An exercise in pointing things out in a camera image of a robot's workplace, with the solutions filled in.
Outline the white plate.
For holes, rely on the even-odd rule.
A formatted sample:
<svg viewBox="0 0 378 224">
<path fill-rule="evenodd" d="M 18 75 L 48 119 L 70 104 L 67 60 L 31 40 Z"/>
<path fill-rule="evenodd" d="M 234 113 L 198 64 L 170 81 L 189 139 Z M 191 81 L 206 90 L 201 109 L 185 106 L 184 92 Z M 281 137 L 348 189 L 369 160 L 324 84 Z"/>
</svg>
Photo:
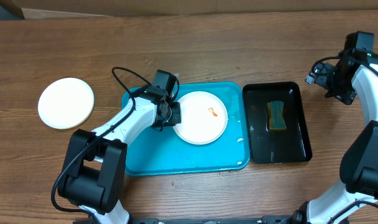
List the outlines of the white plate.
<svg viewBox="0 0 378 224">
<path fill-rule="evenodd" d="M 89 84 L 78 78 L 63 78 L 42 92 L 37 110 L 47 126 L 70 129 L 89 117 L 94 104 L 95 96 Z"/>
<path fill-rule="evenodd" d="M 206 91 L 193 91 L 183 95 L 178 102 L 181 123 L 173 129 L 182 140 L 204 145 L 222 136 L 228 124 L 228 112 L 217 96 Z"/>
</svg>

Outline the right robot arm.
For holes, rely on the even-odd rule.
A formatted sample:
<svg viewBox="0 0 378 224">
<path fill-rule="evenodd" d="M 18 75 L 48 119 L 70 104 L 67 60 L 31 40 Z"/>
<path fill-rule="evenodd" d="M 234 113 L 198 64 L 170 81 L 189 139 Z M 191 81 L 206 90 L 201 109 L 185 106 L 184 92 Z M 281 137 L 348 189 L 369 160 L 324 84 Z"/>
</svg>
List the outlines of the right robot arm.
<svg viewBox="0 0 378 224">
<path fill-rule="evenodd" d="M 328 96 L 356 93 L 366 126 L 341 160 L 340 179 L 282 223 L 346 223 L 365 205 L 378 208 L 378 54 L 350 47 L 335 58 L 334 67 L 325 58 L 315 62 L 306 81 L 325 87 Z"/>
</svg>

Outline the green yellow sponge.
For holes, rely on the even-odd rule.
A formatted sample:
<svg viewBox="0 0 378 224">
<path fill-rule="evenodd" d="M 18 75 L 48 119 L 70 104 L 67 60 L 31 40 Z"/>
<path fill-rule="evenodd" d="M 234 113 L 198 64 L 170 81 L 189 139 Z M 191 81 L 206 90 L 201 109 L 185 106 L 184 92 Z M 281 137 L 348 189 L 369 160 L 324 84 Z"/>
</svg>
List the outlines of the green yellow sponge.
<svg viewBox="0 0 378 224">
<path fill-rule="evenodd" d="M 271 101 L 266 104 L 267 111 L 267 125 L 270 131 L 286 130 L 287 125 L 284 120 L 284 102 Z"/>
</svg>

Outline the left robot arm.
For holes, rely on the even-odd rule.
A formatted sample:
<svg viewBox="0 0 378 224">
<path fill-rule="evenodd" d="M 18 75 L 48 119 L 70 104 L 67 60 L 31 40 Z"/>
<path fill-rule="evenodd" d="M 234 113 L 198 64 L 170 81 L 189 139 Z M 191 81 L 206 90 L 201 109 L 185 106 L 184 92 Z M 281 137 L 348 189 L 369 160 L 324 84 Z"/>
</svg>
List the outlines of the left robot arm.
<svg viewBox="0 0 378 224">
<path fill-rule="evenodd" d="M 130 215 L 120 202 L 127 148 L 148 127 L 180 122 L 178 92 L 172 87 L 143 86 L 130 92 L 126 106 L 103 126 L 75 131 L 53 185 L 53 206 L 63 209 L 55 200 L 59 195 L 77 206 L 64 211 L 85 213 L 92 223 L 128 223 Z"/>
</svg>

